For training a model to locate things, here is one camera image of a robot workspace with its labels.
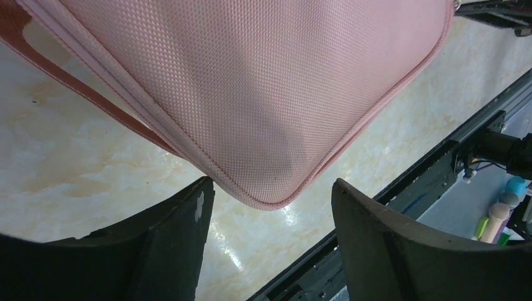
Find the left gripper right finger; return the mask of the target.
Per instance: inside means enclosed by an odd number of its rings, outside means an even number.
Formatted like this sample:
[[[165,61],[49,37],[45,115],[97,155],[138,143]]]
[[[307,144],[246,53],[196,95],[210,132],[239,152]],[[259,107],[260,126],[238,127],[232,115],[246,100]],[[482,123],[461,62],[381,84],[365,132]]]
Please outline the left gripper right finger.
[[[530,300],[531,244],[473,241],[419,223],[338,179],[332,212],[351,300]]]

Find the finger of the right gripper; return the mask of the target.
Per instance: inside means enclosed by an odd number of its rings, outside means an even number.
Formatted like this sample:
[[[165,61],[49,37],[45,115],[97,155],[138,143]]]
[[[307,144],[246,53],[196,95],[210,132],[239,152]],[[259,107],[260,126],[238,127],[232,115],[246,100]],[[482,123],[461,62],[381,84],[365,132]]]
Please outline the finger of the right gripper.
[[[511,29],[518,38],[531,36],[531,0],[462,1],[455,15],[493,28]]]

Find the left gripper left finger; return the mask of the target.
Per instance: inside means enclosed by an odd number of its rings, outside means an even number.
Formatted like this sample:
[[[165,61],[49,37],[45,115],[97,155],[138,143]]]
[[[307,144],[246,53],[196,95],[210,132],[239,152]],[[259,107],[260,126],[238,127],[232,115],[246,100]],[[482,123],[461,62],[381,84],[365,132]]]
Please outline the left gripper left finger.
[[[1,236],[2,300],[194,300],[211,221],[201,177],[140,213],[76,239]]]

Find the pink medicine kit case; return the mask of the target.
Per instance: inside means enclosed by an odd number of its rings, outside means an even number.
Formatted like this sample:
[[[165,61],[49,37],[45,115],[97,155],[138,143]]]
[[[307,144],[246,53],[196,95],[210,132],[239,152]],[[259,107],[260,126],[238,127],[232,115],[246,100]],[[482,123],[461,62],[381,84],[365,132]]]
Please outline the pink medicine kit case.
[[[430,63],[454,13],[452,1],[2,1],[1,41],[272,211]]]

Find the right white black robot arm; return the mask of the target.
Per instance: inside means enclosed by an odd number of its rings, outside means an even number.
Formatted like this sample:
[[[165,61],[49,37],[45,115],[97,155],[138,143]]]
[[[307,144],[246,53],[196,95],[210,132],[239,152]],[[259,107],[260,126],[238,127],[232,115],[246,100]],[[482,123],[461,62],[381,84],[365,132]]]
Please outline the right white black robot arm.
[[[518,38],[531,36],[531,1],[481,1],[461,5],[455,11],[471,21],[497,29],[511,29]],[[455,166],[488,162],[507,173],[531,179],[531,134],[519,139],[503,134],[496,126],[472,134],[455,153]]]

